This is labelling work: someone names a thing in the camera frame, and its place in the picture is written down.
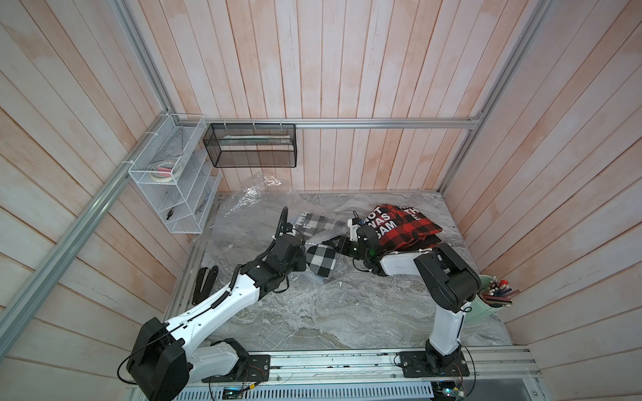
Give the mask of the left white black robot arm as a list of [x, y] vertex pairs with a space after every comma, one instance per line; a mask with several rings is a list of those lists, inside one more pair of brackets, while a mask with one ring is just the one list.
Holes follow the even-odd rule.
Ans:
[[234, 339], [202, 343], [238, 312], [275, 292], [291, 272], [306, 269], [304, 240], [276, 237], [267, 250], [235, 267], [231, 281], [192, 309], [166, 322], [144, 323], [122, 367], [149, 400], [172, 400], [187, 384], [250, 379], [249, 354]]

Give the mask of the red black plaid shirt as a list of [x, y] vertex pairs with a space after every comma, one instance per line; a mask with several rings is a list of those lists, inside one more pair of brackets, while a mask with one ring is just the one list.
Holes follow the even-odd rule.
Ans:
[[434, 247], [441, 243], [441, 238], [437, 235], [429, 235], [413, 243], [406, 243], [398, 249], [398, 252], [419, 252]]

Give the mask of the black white plaid shirt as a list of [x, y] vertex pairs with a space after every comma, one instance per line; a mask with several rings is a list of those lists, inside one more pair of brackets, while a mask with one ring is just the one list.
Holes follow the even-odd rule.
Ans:
[[309, 270], [319, 277], [330, 278], [337, 264], [339, 238], [348, 232], [347, 223], [303, 212], [294, 220], [294, 228], [304, 236]]

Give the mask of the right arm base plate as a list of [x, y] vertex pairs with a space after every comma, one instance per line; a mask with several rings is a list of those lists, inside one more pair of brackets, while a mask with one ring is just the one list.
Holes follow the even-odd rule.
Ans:
[[405, 378], [469, 377], [470, 370], [460, 349], [442, 356], [436, 351], [402, 352], [399, 365]]

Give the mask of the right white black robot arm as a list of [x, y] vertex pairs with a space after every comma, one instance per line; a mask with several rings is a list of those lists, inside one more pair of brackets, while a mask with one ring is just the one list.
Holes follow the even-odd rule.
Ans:
[[436, 304], [431, 335], [424, 351], [401, 352], [397, 365], [407, 378], [470, 375], [461, 331], [481, 288], [479, 275], [446, 243], [414, 252], [386, 252], [373, 227], [352, 225], [339, 237], [338, 252], [364, 263], [367, 272], [418, 276]]

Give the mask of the clear plastic vacuum bag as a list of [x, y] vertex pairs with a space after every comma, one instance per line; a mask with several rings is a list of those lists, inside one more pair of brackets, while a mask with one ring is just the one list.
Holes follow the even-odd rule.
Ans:
[[[258, 173], [242, 182], [242, 189], [225, 197], [217, 207], [210, 225], [211, 232], [203, 264], [218, 266], [224, 277], [229, 277], [237, 264], [254, 259], [274, 240], [282, 209], [288, 208], [287, 223], [303, 212], [311, 212], [330, 219], [347, 222], [354, 206], [348, 195], [309, 193], [294, 190], [284, 180]], [[305, 241], [294, 228], [294, 236]], [[329, 282], [343, 277], [349, 267], [349, 258], [337, 254], [337, 264], [330, 278], [307, 274], [316, 282]]]

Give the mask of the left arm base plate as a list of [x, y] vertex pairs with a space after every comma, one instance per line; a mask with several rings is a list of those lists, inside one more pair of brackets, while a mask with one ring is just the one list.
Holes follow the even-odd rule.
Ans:
[[269, 380], [271, 356], [268, 354], [242, 357], [229, 374], [211, 375], [202, 379], [203, 383], [262, 383]]

